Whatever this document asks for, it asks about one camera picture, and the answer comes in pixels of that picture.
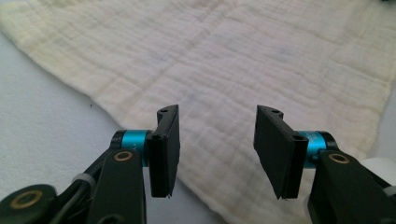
blue metal ring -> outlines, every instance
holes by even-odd
[[[315,164],[311,160],[317,160],[318,154],[321,150],[327,150],[326,141],[319,132],[298,131],[299,134],[308,138],[308,148],[306,150],[306,157],[304,168],[315,168]]]
[[[122,137],[121,148],[137,150],[142,158],[142,166],[147,167],[145,163],[145,143],[148,130],[127,130]]]

wrinkled fabric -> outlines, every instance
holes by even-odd
[[[253,149],[256,106],[281,110],[294,130],[327,131],[364,159],[396,75],[395,9],[372,0],[28,0],[0,6],[0,29],[125,128],[155,129],[152,113],[178,104],[177,176],[228,222],[309,223],[313,171],[299,199],[276,199]]]

white table surface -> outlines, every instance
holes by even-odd
[[[120,127],[89,97],[64,85],[19,51],[0,33],[0,199],[14,190],[46,183],[63,191],[81,167],[68,167],[70,176],[58,176],[81,150],[108,148],[111,136]],[[388,157],[396,161],[396,91],[389,98],[380,123],[379,136],[370,157]],[[46,155],[24,153],[18,158],[8,151],[15,148],[56,148],[64,161],[45,161]],[[32,170],[26,160],[43,161]],[[54,167],[52,172],[43,172]],[[18,176],[30,172],[28,178]],[[148,223],[225,223],[211,212],[180,181],[174,197],[152,199],[148,172],[145,172]]]

muslin cloth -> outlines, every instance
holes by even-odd
[[[230,223],[309,222],[313,172],[298,200],[276,200],[256,105],[363,159],[396,75],[391,1],[27,0],[0,6],[0,28],[125,128],[179,104],[177,176]]]

white cloth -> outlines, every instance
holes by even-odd
[[[256,105],[331,133],[363,159],[396,75],[396,17],[373,0],[28,0],[0,28],[121,126],[180,106],[178,177],[230,223],[305,223],[277,201],[253,149]]]

